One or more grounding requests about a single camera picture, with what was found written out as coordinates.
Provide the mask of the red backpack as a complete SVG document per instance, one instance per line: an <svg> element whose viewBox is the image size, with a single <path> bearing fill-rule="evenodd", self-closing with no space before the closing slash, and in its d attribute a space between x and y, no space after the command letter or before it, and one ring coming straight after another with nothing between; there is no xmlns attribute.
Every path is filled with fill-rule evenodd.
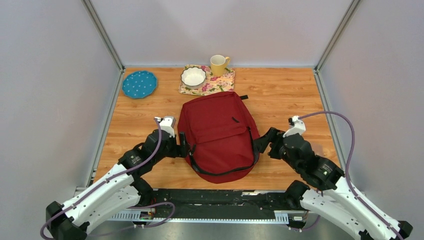
<svg viewBox="0 0 424 240"><path fill-rule="evenodd" d="M187 164L202 179L222 184L247 176L260 153L260 137L246 107L247 95L233 91L197 97L182 105L177 129L189 144Z"/></svg>

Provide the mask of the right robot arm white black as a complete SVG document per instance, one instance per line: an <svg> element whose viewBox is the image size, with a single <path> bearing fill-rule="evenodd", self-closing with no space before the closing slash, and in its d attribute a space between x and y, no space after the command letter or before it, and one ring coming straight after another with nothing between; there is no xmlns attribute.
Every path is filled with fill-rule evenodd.
<svg viewBox="0 0 424 240"><path fill-rule="evenodd" d="M315 212L356 240L405 240L413 226L384 213L347 179L331 160L317 155L300 134L285 135L271 127L253 141L255 151L270 147L272 159L284 160L302 181L295 180L286 191L285 203L293 210Z"/></svg>

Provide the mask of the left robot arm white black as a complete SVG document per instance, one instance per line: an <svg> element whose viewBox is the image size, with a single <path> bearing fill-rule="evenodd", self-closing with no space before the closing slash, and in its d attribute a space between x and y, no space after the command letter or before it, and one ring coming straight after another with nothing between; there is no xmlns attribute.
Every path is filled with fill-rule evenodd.
<svg viewBox="0 0 424 240"><path fill-rule="evenodd" d="M52 240L84 240L99 224L126 208L151 207L153 188L142 179L162 159L185 158L189 144L184 132L172 135L156 129L145 142L125 152L109 172L79 195L46 207L46 222Z"/></svg>

